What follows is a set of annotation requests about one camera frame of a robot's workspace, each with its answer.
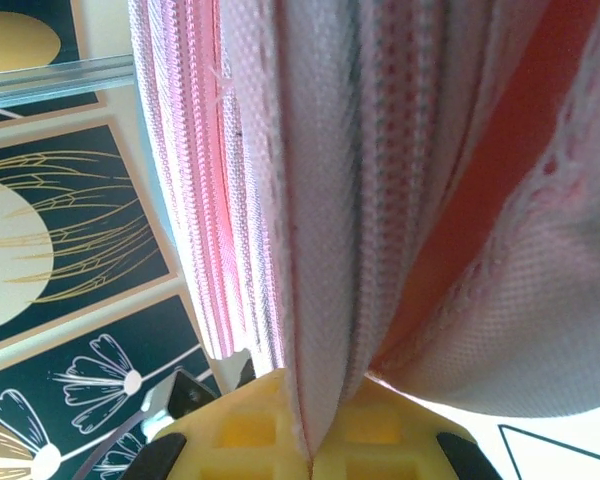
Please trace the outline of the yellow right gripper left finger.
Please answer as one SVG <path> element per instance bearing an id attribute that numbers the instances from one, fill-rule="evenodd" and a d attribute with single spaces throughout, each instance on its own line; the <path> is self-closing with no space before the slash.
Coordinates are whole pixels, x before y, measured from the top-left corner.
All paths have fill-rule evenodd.
<path id="1" fill-rule="evenodd" d="M 163 428 L 127 468 L 127 480 L 310 480 L 274 370 Z"/>

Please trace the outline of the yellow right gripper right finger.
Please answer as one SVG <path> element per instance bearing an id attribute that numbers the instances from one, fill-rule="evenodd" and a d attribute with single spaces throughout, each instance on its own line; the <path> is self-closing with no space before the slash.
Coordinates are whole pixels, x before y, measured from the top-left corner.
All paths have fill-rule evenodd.
<path id="1" fill-rule="evenodd" d="M 500 480 L 461 425 L 373 380 L 339 407 L 311 480 Z"/>

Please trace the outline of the pink student backpack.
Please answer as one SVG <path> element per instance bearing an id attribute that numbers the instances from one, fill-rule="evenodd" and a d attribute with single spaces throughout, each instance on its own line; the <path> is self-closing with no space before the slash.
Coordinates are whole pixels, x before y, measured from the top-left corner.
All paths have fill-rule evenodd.
<path id="1" fill-rule="evenodd" d="M 600 0 L 128 0 L 203 343 L 315 455 L 373 375 L 600 407 Z"/>

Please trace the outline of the aluminium left corner post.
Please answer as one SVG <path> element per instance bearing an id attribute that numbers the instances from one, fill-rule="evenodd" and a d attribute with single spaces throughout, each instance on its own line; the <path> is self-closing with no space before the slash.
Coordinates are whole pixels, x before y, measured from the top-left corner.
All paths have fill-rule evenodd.
<path id="1" fill-rule="evenodd" d="M 0 109 L 117 88 L 135 81 L 131 54 L 0 73 Z"/>

